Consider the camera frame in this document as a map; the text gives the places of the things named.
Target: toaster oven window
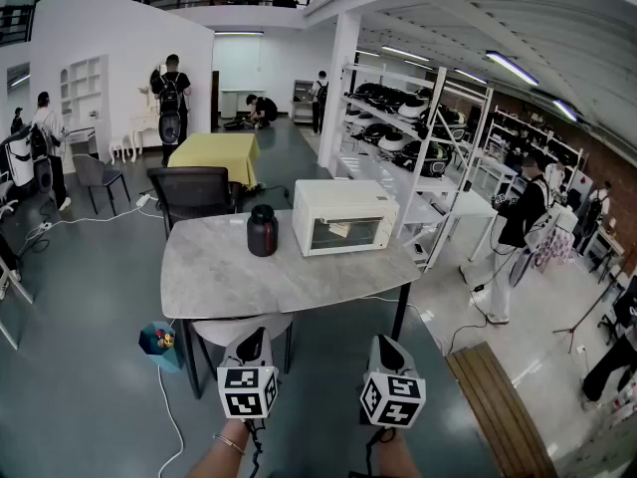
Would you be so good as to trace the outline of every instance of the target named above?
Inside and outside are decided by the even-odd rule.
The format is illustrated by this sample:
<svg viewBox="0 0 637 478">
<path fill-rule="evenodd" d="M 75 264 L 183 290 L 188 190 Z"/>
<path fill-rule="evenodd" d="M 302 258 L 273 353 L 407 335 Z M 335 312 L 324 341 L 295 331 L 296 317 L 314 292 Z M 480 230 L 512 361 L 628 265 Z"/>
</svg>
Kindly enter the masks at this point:
<svg viewBox="0 0 637 478">
<path fill-rule="evenodd" d="M 315 219 L 312 249 L 344 248 L 373 244 L 382 217 Z"/>
</svg>

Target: yellow table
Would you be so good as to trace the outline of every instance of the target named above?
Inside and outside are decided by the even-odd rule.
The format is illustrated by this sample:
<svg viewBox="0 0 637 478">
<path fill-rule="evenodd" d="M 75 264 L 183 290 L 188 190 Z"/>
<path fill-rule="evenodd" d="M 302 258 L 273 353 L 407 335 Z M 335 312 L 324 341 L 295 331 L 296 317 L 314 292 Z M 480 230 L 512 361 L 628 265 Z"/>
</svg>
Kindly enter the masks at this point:
<svg viewBox="0 0 637 478">
<path fill-rule="evenodd" d="M 168 166 L 224 166 L 228 180 L 252 189 L 257 185 L 257 157 L 259 145 L 251 133 L 195 132 L 172 153 Z"/>
</svg>

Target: ceiling light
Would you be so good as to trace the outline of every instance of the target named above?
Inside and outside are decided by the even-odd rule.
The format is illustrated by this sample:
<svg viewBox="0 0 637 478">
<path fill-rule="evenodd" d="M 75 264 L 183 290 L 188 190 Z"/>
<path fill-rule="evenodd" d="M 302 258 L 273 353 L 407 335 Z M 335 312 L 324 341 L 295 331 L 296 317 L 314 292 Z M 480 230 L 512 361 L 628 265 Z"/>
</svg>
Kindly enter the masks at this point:
<svg viewBox="0 0 637 478">
<path fill-rule="evenodd" d="M 388 52 L 399 53 L 400 55 L 405 55 L 406 57 L 411 57 L 412 59 L 421 60 L 423 62 L 429 62 L 429 59 L 425 57 L 420 57 L 419 55 L 414 55 L 413 53 L 403 52 L 397 48 L 392 48 L 391 46 L 383 46 L 383 50 L 387 50 Z"/>
<path fill-rule="evenodd" d="M 574 114 L 562 101 L 555 100 L 553 104 L 556 105 L 563 114 L 565 114 L 569 119 L 574 122 L 577 122 L 577 115 Z"/>
<path fill-rule="evenodd" d="M 406 62 L 407 64 L 411 64 L 412 66 L 418 66 L 419 68 L 422 68 L 422 69 L 427 69 L 429 71 L 434 70 L 434 68 L 430 68 L 429 66 L 423 66 L 422 64 L 417 64 L 415 62 L 411 62 L 410 60 L 405 60 L 403 62 Z"/>
<path fill-rule="evenodd" d="M 377 53 L 363 52 L 362 50 L 356 50 L 356 53 L 360 53 L 361 55 L 369 55 L 371 57 L 380 57 L 380 55 L 378 55 Z"/>
<path fill-rule="evenodd" d="M 22 82 L 24 82 L 25 80 L 29 80 L 29 78 L 31 78 L 31 75 L 27 75 L 27 76 L 25 76 L 25 77 L 21 78 L 20 80 L 16 80 L 15 82 L 13 82 L 13 83 L 11 84 L 11 87 L 15 87 L 16 85 L 21 84 L 21 83 L 22 83 Z"/>
<path fill-rule="evenodd" d="M 215 32 L 216 36 L 262 36 L 263 32 Z"/>
<path fill-rule="evenodd" d="M 487 57 L 489 57 L 491 60 L 500 64 L 502 67 L 508 69 L 514 75 L 519 76 L 529 85 L 535 85 L 535 86 L 539 85 L 539 83 L 534 77 L 532 77 L 529 73 L 524 72 L 522 69 L 516 66 L 513 62 L 511 62 L 507 57 L 503 57 L 498 52 L 487 52 Z"/>
<path fill-rule="evenodd" d="M 480 78 L 474 76 L 474 75 L 470 75 L 469 73 L 465 73 L 464 71 L 460 70 L 460 69 L 454 69 L 454 71 L 456 73 L 460 73 L 461 75 L 465 75 L 466 77 L 471 78 L 472 80 L 475 80 L 476 82 L 480 82 L 481 84 L 487 84 L 487 82 L 485 82 L 484 80 L 481 80 Z"/>
</svg>

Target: toaster oven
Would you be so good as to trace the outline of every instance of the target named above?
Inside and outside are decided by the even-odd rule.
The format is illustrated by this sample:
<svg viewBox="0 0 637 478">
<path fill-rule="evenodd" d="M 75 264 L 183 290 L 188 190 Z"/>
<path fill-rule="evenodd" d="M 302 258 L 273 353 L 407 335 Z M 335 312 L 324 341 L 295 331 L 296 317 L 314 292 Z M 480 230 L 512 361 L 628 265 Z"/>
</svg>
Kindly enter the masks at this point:
<svg viewBox="0 0 637 478">
<path fill-rule="evenodd" d="M 292 224 L 305 257 L 381 250 L 398 210 L 375 180 L 298 180 Z"/>
</svg>

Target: wooden bench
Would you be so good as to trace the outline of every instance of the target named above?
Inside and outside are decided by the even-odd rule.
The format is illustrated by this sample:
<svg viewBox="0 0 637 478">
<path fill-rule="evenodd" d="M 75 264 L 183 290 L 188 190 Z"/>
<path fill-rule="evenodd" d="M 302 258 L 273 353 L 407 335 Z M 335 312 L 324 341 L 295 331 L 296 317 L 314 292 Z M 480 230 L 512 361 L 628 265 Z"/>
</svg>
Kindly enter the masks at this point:
<svg viewBox="0 0 637 478">
<path fill-rule="evenodd" d="M 503 476 L 557 478 L 546 447 L 500 362 L 487 343 L 447 357 Z"/>
</svg>

